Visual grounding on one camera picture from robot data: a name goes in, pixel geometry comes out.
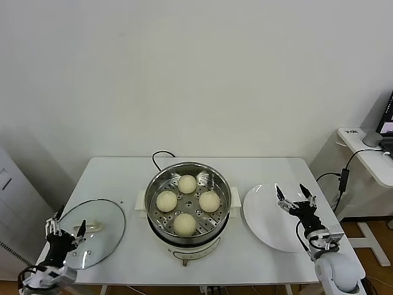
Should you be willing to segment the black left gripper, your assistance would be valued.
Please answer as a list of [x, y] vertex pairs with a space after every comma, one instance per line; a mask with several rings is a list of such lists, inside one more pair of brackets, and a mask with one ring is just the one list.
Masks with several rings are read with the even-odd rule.
[[59, 220], [61, 213], [55, 213], [46, 220], [45, 235], [49, 242], [49, 251], [42, 261], [43, 266], [63, 266], [69, 252], [76, 249], [76, 245], [85, 241], [86, 220], [84, 219], [77, 231], [76, 238], [67, 232], [61, 232]]

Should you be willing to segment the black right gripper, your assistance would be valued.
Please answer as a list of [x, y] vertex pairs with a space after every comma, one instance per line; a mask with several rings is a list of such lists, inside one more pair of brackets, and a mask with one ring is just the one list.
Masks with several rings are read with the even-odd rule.
[[304, 228], [304, 236], [308, 236], [310, 233], [317, 230], [325, 230], [325, 226], [321, 223], [318, 216], [315, 215], [317, 210], [316, 207], [316, 196], [313, 195], [307, 187], [300, 184], [300, 189], [309, 202], [291, 202], [287, 200], [282, 190], [275, 184], [276, 195], [278, 198], [278, 205], [286, 212], [290, 212], [290, 215], [296, 216]]

